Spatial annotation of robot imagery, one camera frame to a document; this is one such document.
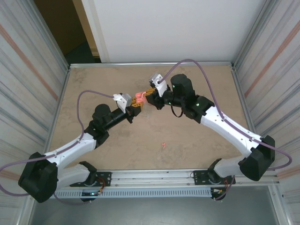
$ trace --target tan floor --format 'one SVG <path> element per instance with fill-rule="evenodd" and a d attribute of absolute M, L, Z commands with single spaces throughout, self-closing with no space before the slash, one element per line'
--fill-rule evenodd
<path fill-rule="evenodd" d="M 217 100 L 224 113 L 246 126 L 244 114 L 229 66 L 205 66 Z M 73 68 L 67 84 L 59 118 L 55 128 L 51 150 L 73 140 L 80 134 L 76 119 L 76 100 L 83 90 L 96 90 L 105 94 L 135 93 L 149 88 L 149 77 L 154 72 L 162 75 L 170 67 L 114 67 Z M 176 69 L 172 75 L 184 73 L 193 83 L 196 94 L 212 100 L 201 71 L 186 66 Z M 105 103 L 116 109 L 116 103 L 106 97 L 86 93 L 80 101 L 80 117 L 85 126 L 98 104 Z M 205 168 L 217 158 L 231 158 L 240 153 L 227 140 L 213 130 L 186 117 L 176 118 L 165 106 L 156 110 L 146 104 L 133 124 L 123 121 L 109 131 L 106 142 L 77 159 L 71 165 L 87 161 L 97 169 L 180 169 Z"/>

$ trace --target white wall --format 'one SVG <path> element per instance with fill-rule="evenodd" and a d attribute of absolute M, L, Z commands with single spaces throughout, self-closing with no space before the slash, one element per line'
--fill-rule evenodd
<path fill-rule="evenodd" d="M 233 60 L 265 0 L 82 0 L 103 62 Z"/>

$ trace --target orange object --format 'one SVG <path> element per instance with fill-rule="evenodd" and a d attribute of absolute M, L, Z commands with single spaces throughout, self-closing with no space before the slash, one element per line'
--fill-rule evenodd
<path fill-rule="evenodd" d="M 145 91 L 144 91 L 144 92 L 136 93 L 136 94 L 135 94 L 135 97 L 136 97 L 136 101 L 135 101 L 135 102 L 136 102 L 136 103 L 140 103 L 140 102 L 146 103 L 147 100 L 146 100 L 145 94 L 146 94 Z"/>

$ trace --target corrugated metal wall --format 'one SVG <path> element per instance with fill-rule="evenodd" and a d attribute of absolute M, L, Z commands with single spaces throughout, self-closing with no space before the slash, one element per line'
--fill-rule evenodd
<path fill-rule="evenodd" d="M 0 165 L 44 151 L 68 71 L 33 7 L 0 1 Z M 17 185 L 23 167 L 1 172 L 1 184 L 24 192 Z M 16 224 L 23 202 L 0 191 L 0 224 Z"/>
<path fill-rule="evenodd" d="M 278 171 L 293 220 L 300 223 L 300 1 L 279 0 L 235 66 L 254 126 L 293 157 Z M 276 165 L 287 161 L 277 154 Z"/>

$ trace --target small pink object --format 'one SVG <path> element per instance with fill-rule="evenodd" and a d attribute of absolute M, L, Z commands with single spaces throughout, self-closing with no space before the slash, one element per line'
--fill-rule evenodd
<path fill-rule="evenodd" d="M 145 94 L 146 94 L 145 91 L 144 91 L 144 92 L 136 93 L 136 94 L 135 94 L 135 97 L 136 97 L 136 103 L 140 103 L 140 102 L 146 103 L 147 100 L 146 100 Z"/>

